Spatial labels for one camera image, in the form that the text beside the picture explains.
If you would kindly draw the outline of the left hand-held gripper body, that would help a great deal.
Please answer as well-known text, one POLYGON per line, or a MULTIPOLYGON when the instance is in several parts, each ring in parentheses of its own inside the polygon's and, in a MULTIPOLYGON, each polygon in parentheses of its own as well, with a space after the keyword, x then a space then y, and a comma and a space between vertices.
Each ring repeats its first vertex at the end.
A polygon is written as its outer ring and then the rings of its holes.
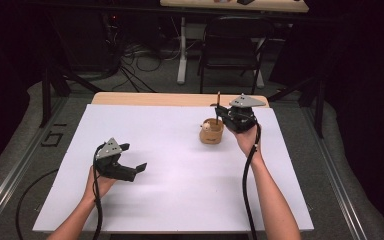
POLYGON ((101 176, 133 182, 136 177, 135 168, 121 165, 118 160, 123 153, 114 138, 101 144, 94 154, 93 165, 101 176))

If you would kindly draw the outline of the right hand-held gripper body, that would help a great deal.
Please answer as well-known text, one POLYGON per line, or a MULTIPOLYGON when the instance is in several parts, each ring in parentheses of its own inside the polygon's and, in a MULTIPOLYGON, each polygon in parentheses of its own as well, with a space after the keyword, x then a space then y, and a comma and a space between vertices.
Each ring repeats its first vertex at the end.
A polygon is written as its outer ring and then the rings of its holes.
POLYGON ((253 108, 265 105, 262 100, 242 94, 230 102, 230 107, 227 108, 230 121, 224 124, 235 133, 246 132, 257 124, 253 108))

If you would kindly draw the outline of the dark pencil with orange tip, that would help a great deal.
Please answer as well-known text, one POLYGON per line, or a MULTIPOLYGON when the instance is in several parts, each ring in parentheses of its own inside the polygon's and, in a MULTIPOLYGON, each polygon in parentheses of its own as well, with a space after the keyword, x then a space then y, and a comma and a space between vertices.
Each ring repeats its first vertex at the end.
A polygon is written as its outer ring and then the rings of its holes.
POLYGON ((218 109, 219 106, 220 106, 220 95, 221 95, 221 92, 218 91, 218 92, 217 92, 216 108, 215 108, 215 110, 216 110, 216 125, 219 124, 219 115, 218 115, 218 113, 217 113, 217 109, 218 109))

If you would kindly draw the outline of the tan bear pen holder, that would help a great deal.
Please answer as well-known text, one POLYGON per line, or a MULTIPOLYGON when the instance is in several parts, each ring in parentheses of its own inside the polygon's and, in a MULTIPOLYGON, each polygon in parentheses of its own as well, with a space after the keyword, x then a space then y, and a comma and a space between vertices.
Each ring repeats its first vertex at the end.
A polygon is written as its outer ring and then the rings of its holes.
POLYGON ((201 124, 199 139, 204 144, 219 144, 222 140, 224 124, 220 119, 209 118, 201 124))

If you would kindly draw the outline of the person's right hand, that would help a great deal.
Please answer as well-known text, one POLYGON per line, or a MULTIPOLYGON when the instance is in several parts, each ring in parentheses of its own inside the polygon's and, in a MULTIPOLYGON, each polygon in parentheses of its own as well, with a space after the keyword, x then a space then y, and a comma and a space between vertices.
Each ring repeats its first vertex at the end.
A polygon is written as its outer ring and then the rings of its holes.
POLYGON ((260 138, 258 137, 258 125, 253 126, 246 132, 235 133, 234 136, 239 148, 246 157, 250 155, 253 147, 255 147, 255 150, 253 151, 253 159, 260 159, 262 157, 260 138))

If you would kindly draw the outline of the person's left hand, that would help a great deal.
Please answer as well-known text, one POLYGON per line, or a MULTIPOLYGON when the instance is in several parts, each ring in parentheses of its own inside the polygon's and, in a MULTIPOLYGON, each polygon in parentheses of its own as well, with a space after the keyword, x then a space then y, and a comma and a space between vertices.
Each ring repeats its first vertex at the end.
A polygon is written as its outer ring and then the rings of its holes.
POLYGON ((82 199, 89 203, 94 202, 97 196, 100 198, 105 196, 115 183, 115 179, 101 177, 93 167, 90 167, 82 199))

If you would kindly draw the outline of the white table sheet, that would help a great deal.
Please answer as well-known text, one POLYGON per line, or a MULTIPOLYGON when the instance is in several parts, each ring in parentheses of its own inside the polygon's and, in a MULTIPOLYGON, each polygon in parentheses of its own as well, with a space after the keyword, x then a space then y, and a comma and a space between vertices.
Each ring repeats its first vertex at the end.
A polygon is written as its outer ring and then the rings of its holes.
POLYGON ((219 144, 199 139, 210 107, 90 104, 62 160, 34 228, 55 230, 84 192, 96 148, 115 138, 129 143, 121 164, 147 163, 133 182, 117 182, 102 200, 104 218, 85 228, 108 233, 239 233, 264 228, 252 174, 234 136, 219 144))

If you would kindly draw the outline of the black folding chair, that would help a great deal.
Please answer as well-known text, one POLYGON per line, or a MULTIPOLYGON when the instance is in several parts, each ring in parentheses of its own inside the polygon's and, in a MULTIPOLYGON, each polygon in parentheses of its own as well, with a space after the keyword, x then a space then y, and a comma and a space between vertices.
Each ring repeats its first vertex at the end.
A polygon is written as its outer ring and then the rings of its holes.
POLYGON ((251 93, 255 92, 266 42, 274 33, 268 19, 252 16, 220 16, 204 29, 198 63, 200 92, 203 92, 205 70, 241 70, 253 72, 251 93))

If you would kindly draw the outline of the black metal stand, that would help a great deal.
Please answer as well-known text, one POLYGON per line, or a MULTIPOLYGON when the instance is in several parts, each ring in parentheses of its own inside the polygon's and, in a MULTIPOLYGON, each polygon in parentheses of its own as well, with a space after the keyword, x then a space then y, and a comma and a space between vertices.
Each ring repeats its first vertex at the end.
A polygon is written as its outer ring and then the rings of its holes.
POLYGON ((92 93, 101 92, 101 89, 76 75, 63 65, 57 58, 50 40, 41 27, 36 27, 39 50, 42 56, 42 121, 40 127, 45 127, 52 118, 51 93, 59 97, 68 97, 71 89, 66 80, 73 80, 92 93))
POLYGON ((313 76, 303 80, 297 84, 281 89, 276 94, 269 96, 269 102, 275 102, 283 97, 291 94, 294 91, 301 90, 301 96, 298 99, 300 107, 309 107, 315 103, 314 129, 317 135, 322 138, 322 120, 324 110, 324 97, 326 88, 326 78, 323 76, 313 76))

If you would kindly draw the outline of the desk with white legs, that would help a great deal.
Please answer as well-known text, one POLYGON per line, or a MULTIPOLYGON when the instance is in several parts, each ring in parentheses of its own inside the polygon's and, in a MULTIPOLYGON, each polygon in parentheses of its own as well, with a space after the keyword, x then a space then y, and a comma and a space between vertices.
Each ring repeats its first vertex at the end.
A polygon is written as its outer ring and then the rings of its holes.
MULTIPOLYGON (((232 10, 234 13, 291 13, 305 14, 309 11, 304 0, 253 0, 247 5, 242 5, 237 0, 160 0, 160 5, 171 10, 215 10, 220 14, 222 10, 232 10)), ((187 47, 188 39, 198 40, 203 37, 204 24, 192 23, 190 17, 181 18, 180 24, 180 61, 177 75, 177 83, 186 82, 187 47)))

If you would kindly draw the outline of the aluminium floor rail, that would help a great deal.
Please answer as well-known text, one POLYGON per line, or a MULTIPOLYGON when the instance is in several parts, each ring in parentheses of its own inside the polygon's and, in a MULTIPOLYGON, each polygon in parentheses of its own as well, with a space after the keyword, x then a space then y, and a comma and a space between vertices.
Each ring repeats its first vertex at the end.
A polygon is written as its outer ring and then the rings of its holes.
POLYGON ((368 240, 357 212, 337 171, 334 160, 327 148, 326 142, 324 139, 319 137, 318 132, 314 128, 312 111, 306 107, 302 108, 301 111, 322 155, 322 162, 327 177, 353 240, 368 240))
POLYGON ((0 214, 31 164, 40 141, 53 126, 53 121, 64 108, 68 98, 51 101, 51 117, 40 127, 41 106, 31 103, 19 127, 0 156, 0 214))

